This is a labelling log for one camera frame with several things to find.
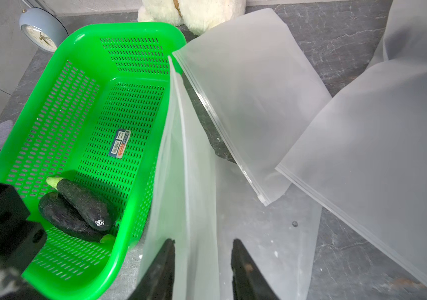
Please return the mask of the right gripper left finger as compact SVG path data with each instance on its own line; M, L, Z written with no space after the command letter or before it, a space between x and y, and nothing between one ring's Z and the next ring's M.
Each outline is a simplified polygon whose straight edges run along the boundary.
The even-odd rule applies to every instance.
M172 300L175 280L175 242L166 239L128 300Z

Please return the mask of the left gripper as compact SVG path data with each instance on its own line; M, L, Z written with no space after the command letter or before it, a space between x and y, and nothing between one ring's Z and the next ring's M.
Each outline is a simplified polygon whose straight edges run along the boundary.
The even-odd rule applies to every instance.
M47 240L44 227L29 216L17 190L0 183L0 300L44 299L22 277Z

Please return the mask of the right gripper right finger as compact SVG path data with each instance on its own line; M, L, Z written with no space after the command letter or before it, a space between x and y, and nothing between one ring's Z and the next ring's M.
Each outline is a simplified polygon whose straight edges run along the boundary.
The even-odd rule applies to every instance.
M234 300L279 300L240 239L233 240L231 269Z

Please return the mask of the dark eggplant bottom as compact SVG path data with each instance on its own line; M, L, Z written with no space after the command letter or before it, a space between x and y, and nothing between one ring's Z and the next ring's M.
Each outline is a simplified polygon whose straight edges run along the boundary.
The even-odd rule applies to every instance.
M93 229L79 212L56 191L44 195L38 204L40 215L69 236L94 243L112 243L116 237Z

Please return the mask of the dark eggplant diagonal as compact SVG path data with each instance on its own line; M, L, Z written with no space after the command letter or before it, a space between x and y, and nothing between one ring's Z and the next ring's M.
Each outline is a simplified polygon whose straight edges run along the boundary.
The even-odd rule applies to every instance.
M93 229L111 230L117 221L117 209L102 195L64 177L48 177L47 184L58 191Z

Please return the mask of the clear zip-top bag stack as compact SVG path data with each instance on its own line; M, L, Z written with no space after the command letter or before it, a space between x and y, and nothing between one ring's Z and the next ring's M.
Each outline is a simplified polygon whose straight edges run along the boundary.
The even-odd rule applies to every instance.
M282 300L307 298L322 208L291 186L265 206L240 168L218 157L171 66L167 120L139 279L166 240L175 244L173 298L230 300L233 242L245 245Z

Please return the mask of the small label sticker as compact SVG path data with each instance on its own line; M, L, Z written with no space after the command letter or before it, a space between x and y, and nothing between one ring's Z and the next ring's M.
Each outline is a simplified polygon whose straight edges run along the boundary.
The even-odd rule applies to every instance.
M132 132L130 130L117 130L114 141L110 147L108 156L122 159L131 135Z

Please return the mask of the green plastic basket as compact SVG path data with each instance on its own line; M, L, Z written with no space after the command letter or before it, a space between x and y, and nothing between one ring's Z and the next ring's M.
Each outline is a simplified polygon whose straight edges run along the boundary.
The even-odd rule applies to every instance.
M173 52L186 44L159 22L91 24L53 54L0 152L0 182L14 186L47 241L23 277L52 300L96 300L142 237L168 111ZM132 135L108 156L118 129ZM113 203L113 242L68 236L38 211L47 178L78 182Z

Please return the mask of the white plush toy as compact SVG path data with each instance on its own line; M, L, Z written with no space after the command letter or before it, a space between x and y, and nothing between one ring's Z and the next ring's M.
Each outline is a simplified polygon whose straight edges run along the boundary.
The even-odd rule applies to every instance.
M139 22L184 25L199 36L245 14L246 0L144 0Z

